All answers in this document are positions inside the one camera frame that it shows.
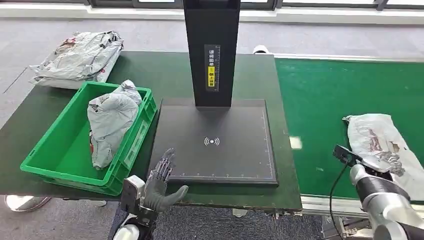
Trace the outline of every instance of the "yellow label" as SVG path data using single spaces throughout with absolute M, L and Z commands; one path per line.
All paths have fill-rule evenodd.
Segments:
M 207 86 L 208 87 L 215 87 L 215 67 L 214 66 L 208 66 L 207 67 Z

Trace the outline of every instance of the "wireless charging symbol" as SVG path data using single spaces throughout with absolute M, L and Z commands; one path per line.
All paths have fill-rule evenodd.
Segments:
M 216 146 L 220 145 L 220 138 L 216 137 L 215 139 L 209 139 L 209 137 L 204 138 L 204 145 L 208 146 L 209 144 L 214 144 Z

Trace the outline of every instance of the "plastic bag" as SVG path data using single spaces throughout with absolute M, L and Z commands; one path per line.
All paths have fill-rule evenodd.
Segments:
M 409 149 L 386 114 L 364 114 L 347 116 L 347 136 L 352 151 L 362 157 L 376 158 L 392 165 L 391 176 L 413 201 L 424 200 L 424 169 L 415 154 Z
M 115 31 L 77 32 L 41 65 L 31 65 L 36 85 L 79 89 L 84 81 L 104 83 L 117 61 L 124 40 Z
M 142 97 L 134 83 L 126 80 L 113 92 L 88 103 L 93 167 L 103 169 L 111 163 L 125 133 L 136 119 L 141 102 Z

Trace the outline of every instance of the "black square platform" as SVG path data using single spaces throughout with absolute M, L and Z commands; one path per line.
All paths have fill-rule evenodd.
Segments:
M 196 107 L 194 99 L 165 98 L 149 168 L 169 148 L 176 152 L 169 182 L 278 186 L 263 99 L 231 107 Z

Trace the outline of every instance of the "green plastic crate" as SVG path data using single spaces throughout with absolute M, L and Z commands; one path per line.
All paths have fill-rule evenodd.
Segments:
M 109 167 L 96 170 L 90 154 L 87 107 L 90 100 L 111 93 L 118 86 L 86 81 L 25 158 L 20 169 L 37 174 L 48 183 L 119 195 L 123 180 L 133 167 L 157 108 L 152 91 L 137 87 L 142 97 L 138 115 L 123 137 Z

